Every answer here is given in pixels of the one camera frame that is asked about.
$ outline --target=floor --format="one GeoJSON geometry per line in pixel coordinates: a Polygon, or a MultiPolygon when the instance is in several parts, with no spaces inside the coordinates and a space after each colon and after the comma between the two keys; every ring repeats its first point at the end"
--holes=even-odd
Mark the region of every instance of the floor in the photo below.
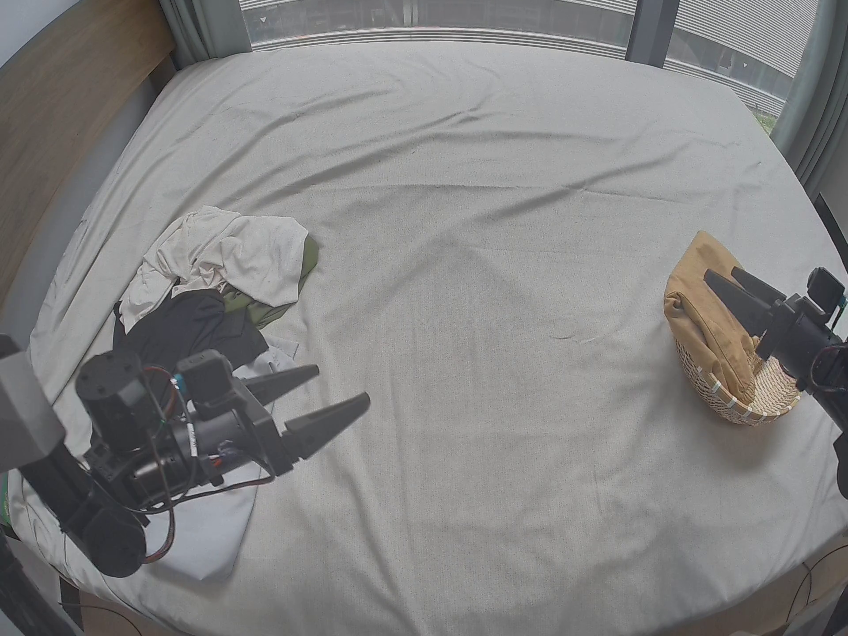
{"type": "MultiPolygon", "coordinates": [[[[807,565],[812,567],[819,559],[842,545],[848,545],[848,538],[840,537],[811,557],[807,565]]],[[[724,612],[717,613],[685,627],[673,629],[662,636],[730,636],[736,631],[761,634],[775,629],[784,623],[790,610],[790,603],[802,580],[804,585],[795,600],[793,614],[806,602],[808,581],[806,569],[797,567],[763,587],[747,600],[724,612]]],[[[841,580],[848,578],[848,549],[834,551],[819,563],[812,575],[811,599],[816,599],[841,580]]],[[[130,610],[107,603],[88,594],[82,595],[87,606],[98,606],[117,610],[138,627],[138,632],[124,619],[107,610],[83,608],[82,616],[87,636],[176,636],[176,633],[154,624],[151,620],[132,613],[130,610]]]]}

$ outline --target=gray curtain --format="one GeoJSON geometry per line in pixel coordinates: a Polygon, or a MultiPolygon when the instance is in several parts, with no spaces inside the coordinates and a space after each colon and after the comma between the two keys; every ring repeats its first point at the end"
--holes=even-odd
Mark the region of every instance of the gray curtain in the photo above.
{"type": "Polygon", "coordinates": [[[813,199],[845,134],[847,99],[848,0],[819,0],[810,42],[772,132],[813,199]]]}
{"type": "Polygon", "coordinates": [[[239,0],[159,0],[176,42],[174,61],[197,61],[250,51],[239,0]]]}

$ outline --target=woven basket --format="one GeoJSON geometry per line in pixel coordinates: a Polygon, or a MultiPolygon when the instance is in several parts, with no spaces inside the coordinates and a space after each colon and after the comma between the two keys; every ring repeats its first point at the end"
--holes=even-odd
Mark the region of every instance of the woven basket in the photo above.
{"type": "Polygon", "coordinates": [[[689,352],[675,340],[680,363],[698,395],[715,412],[734,424],[757,426],[774,421],[798,405],[800,394],[795,380],[787,375],[775,358],[763,361],[757,354],[748,354],[754,371],[754,402],[745,405],[716,379],[712,372],[698,367],[689,352]]]}

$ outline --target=bed sheet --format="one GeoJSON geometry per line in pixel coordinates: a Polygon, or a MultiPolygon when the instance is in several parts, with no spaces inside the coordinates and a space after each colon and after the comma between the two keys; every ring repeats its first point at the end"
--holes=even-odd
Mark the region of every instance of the bed sheet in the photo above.
{"type": "MultiPolygon", "coordinates": [[[[699,229],[800,291],[848,280],[726,87],[476,43],[353,44],[177,74],[98,193],[30,341],[72,451],[72,378],[143,252],[203,204],[321,247],[269,332],[322,375],[285,420],[372,408],[260,488],[233,574],[100,576],[13,482],[15,529],[80,587],[198,634],[637,634],[722,609],[848,522],[805,397],[761,428],[689,387],[663,317],[699,229]]],[[[177,535],[185,534],[177,530],[177,535]]]]}

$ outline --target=pile of clothes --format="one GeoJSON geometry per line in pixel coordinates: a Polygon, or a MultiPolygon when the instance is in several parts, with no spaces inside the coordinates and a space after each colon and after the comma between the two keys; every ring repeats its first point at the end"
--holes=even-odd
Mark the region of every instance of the pile of clothes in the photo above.
{"type": "MultiPolygon", "coordinates": [[[[298,345],[260,330],[298,300],[317,263],[317,243],[294,219],[204,206],[175,220],[145,253],[114,306],[113,348],[129,348],[143,365],[171,373],[179,360],[207,348],[227,356],[233,374],[245,379],[291,368],[298,345]]],[[[150,386],[164,404],[169,381],[152,376],[150,386]]],[[[225,478],[241,482],[259,475],[260,467],[251,463],[225,478]]],[[[177,507],[176,529],[182,534],[157,565],[195,579],[229,575],[255,490],[177,507]]],[[[167,515],[152,516],[148,552],[161,545],[167,527],[167,515]]]]}

